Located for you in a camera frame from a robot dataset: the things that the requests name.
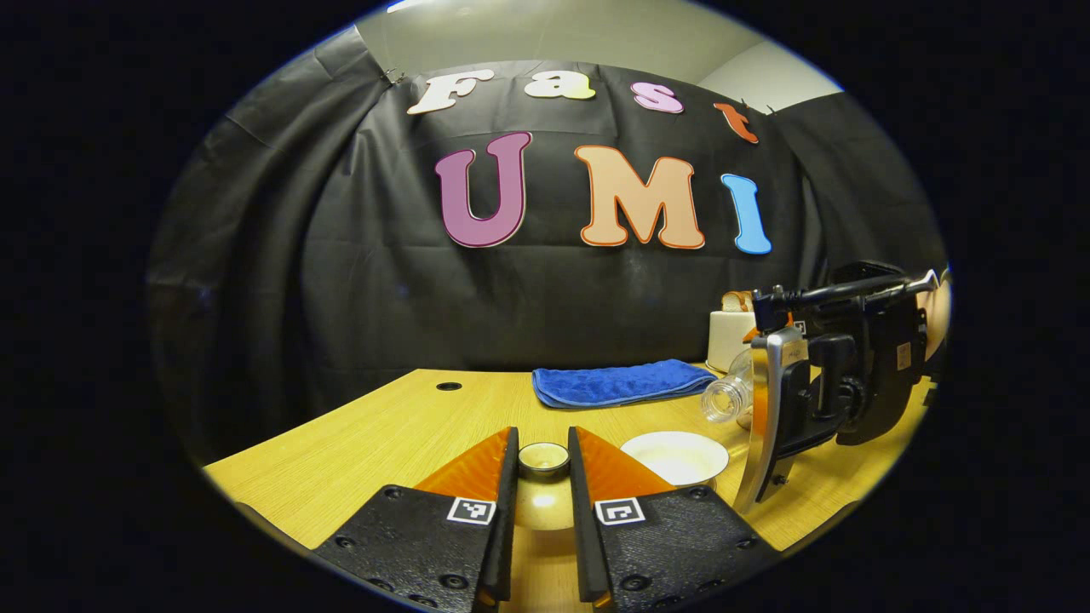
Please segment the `white bowl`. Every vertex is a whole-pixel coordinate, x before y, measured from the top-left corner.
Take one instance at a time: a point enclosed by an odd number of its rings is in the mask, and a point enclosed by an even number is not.
[[[730,454],[707,436],[692,432],[650,432],[620,446],[675,488],[704,483],[727,468]]]

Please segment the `blue towel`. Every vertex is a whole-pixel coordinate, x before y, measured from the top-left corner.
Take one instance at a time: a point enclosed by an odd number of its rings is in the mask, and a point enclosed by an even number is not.
[[[533,372],[537,398],[557,409],[618,407],[700,394],[716,376],[681,360],[641,366]]]

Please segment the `plastic bottle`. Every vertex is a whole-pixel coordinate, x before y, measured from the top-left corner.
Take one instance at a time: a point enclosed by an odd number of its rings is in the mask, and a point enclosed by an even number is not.
[[[727,374],[713,381],[700,397],[700,407],[708,421],[722,423],[742,414],[753,406],[753,351],[739,353]]]

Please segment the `small bowl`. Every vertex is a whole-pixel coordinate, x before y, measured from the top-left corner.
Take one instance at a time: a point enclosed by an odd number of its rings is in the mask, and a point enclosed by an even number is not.
[[[519,473],[526,479],[562,479],[570,461],[568,449],[556,443],[531,443],[519,449]]]
[[[641,434],[621,445],[620,450],[675,488],[706,483],[723,472],[730,460],[726,447],[692,432]]]

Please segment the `table surface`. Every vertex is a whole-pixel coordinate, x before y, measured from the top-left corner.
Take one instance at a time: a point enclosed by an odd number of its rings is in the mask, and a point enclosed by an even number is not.
[[[700,396],[626,407],[557,410],[542,405],[529,372],[416,370],[343,407],[254,447],[214,462],[206,473],[223,494],[245,503],[304,546],[314,549],[383,485],[413,486],[467,448],[514,425],[520,445],[567,445],[581,425],[618,447],[659,430],[703,434],[723,444],[729,464],[713,488],[728,504],[738,492],[749,432],[734,421],[712,423]],[[436,385],[458,382],[444,392]],[[905,416],[888,433],[863,445],[829,441],[796,457],[790,484],[758,504],[746,520],[784,550],[879,483],[908,445],[933,384],[913,388]],[[574,533],[517,526],[511,601],[502,613],[590,612],[577,592]]]

